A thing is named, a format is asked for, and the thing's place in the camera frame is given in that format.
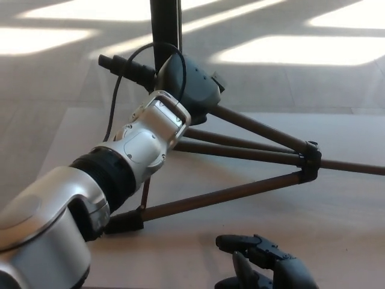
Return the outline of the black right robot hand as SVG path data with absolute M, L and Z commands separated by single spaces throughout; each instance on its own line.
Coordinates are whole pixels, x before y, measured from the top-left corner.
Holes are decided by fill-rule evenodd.
M 215 288 L 318 288 L 304 263 L 260 235 L 219 235 L 219 250 L 232 255 L 235 276 Z

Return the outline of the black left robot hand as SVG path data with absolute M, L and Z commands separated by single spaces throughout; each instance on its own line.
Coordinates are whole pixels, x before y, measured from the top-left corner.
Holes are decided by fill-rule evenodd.
M 176 98 L 191 115 L 191 125 L 207 121 L 207 114 L 220 102 L 220 88 L 217 83 L 192 59 L 184 56 L 186 63 L 186 85 L 183 95 L 180 90 L 183 68 L 180 57 L 173 54 L 160 68 L 155 88 L 165 90 Z

